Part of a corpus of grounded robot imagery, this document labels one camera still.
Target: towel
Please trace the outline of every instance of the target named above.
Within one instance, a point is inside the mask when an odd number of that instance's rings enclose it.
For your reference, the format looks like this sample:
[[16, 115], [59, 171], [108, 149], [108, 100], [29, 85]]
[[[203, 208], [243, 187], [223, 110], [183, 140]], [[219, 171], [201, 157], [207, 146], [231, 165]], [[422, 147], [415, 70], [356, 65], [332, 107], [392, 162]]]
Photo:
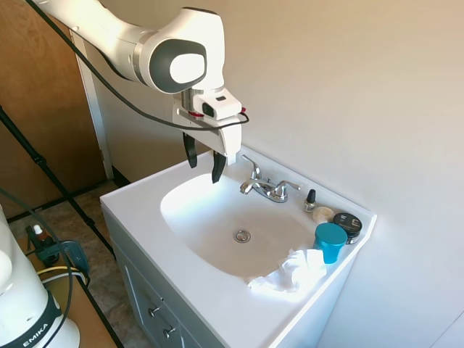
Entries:
[[261, 294], [304, 295], [325, 276], [326, 264], [321, 250], [290, 250], [279, 269], [249, 282], [248, 287]]

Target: door frame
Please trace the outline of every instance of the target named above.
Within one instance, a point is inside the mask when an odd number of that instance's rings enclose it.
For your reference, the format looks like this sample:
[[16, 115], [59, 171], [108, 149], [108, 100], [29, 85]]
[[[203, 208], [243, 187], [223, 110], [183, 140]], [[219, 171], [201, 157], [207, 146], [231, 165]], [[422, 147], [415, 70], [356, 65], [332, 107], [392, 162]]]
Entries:
[[[82, 54], [87, 57], [86, 46], [84, 45], [84, 40], [72, 30], [70, 30], [72, 42], [78, 48]], [[88, 109], [90, 110], [90, 115], [92, 117], [92, 123], [94, 124], [96, 140], [98, 141], [101, 159], [103, 161], [104, 172], [107, 175], [107, 179], [113, 179], [113, 170], [111, 157], [109, 156], [109, 148], [107, 143], [107, 136], [104, 131], [103, 117], [102, 112], [100, 111], [99, 100], [96, 95], [96, 89], [94, 84], [94, 79], [92, 72], [87, 68], [87, 66], [79, 59], [76, 55], [75, 58], [78, 61], [80, 77], [82, 78], [82, 83], [84, 86], [84, 91], [86, 93]]]

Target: black pole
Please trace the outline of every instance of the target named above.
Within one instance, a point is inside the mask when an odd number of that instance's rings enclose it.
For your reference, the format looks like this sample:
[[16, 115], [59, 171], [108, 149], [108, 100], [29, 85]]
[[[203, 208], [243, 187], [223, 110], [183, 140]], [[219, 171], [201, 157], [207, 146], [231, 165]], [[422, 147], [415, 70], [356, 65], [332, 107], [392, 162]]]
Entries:
[[108, 241], [102, 236], [100, 231], [95, 227], [95, 221], [93, 221], [87, 214], [82, 210], [80, 205], [74, 200], [70, 195], [68, 190], [63, 186], [61, 181], [55, 176], [55, 174], [50, 170], [49, 166], [46, 164], [46, 160], [41, 156], [26, 139], [26, 137], [21, 133], [18, 127], [13, 123], [13, 121], [8, 117], [6, 112], [0, 105], [0, 121], [3, 122], [8, 131], [14, 136], [18, 143], [23, 147], [23, 149], [29, 154], [30, 158], [43, 170], [46, 176], [49, 177], [51, 182], [59, 189], [64, 198], [71, 204], [74, 210], [80, 215], [84, 223], [99, 237], [100, 241], [105, 245], [105, 247], [112, 253], [116, 258], [115, 252]]

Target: chrome faucet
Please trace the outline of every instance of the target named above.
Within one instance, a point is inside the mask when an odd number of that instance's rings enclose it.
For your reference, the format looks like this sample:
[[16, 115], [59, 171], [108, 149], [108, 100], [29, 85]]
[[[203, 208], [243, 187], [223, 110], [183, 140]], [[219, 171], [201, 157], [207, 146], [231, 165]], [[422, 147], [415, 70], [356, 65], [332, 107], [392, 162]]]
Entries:
[[251, 178], [240, 185], [241, 193], [249, 194], [249, 192], [254, 189], [258, 194], [273, 202], [284, 203], [287, 202], [289, 198], [289, 195], [287, 194], [287, 185], [296, 190], [301, 189], [299, 185], [287, 180], [282, 180], [277, 185], [274, 184], [269, 178], [262, 177], [261, 169], [256, 162], [252, 161], [245, 155], [242, 155], [242, 158], [253, 163], [253, 172], [251, 174]]

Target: wooden door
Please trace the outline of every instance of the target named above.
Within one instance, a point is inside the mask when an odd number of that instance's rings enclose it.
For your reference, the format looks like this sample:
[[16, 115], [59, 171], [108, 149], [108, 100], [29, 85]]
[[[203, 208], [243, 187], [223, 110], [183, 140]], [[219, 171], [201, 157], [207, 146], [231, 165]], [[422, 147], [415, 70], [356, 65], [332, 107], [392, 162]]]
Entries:
[[[73, 51], [23, 0], [0, 1], [0, 47], [4, 111], [69, 191], [105, 180]], [[1, 123], [0, 186], [32, 207], [61, 197]], [[2, 196], [0, 204], [7, 217], [23, 212]]]

